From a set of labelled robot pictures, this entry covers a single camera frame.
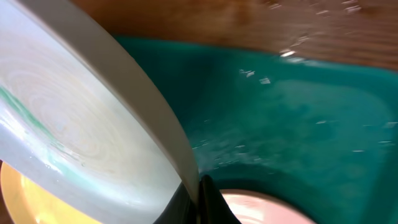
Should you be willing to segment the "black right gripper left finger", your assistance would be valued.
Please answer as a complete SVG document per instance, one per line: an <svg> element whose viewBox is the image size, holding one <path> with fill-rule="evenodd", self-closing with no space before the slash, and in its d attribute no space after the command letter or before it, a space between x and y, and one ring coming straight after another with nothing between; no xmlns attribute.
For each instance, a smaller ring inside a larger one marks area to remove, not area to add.
<svg viewBox="0 0 398 224"><path fill-rule="evenodd" d="M180 184L154 224L196 224L197 210L183 184Z"/></svg>

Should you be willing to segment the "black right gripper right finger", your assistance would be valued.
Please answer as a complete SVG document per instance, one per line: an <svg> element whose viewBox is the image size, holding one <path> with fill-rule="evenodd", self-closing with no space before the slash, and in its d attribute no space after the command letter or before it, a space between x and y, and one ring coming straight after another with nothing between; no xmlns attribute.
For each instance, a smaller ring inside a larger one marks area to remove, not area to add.
<svg viewBox="0 0 398 224"><path fill-rule="evenodd" d="M201 224L241 224L209 175L200 181L198 211Z"/></svg>

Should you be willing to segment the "light blue plate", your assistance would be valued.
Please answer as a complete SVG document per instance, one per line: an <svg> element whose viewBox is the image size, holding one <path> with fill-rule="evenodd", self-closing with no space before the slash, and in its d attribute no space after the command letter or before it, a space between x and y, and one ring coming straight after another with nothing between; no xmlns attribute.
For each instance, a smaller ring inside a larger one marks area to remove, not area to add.
<svg viewBox="0 0 398 224"><path fill-rule="evenodd" d="M1 2L1 159L103 223L198 204L198 167L137 62L70 1Z"/></svg>

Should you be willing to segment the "yellow plate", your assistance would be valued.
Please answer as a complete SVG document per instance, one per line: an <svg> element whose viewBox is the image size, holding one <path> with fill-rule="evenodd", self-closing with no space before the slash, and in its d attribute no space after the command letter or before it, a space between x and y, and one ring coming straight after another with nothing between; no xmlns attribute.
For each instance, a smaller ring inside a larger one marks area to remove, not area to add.
<svg viewBox="0 0 398 224"><path fill-rule="evenodd" d="M13 223L99 223L5 163L1 164L1 206L7 210Z"/></svg>

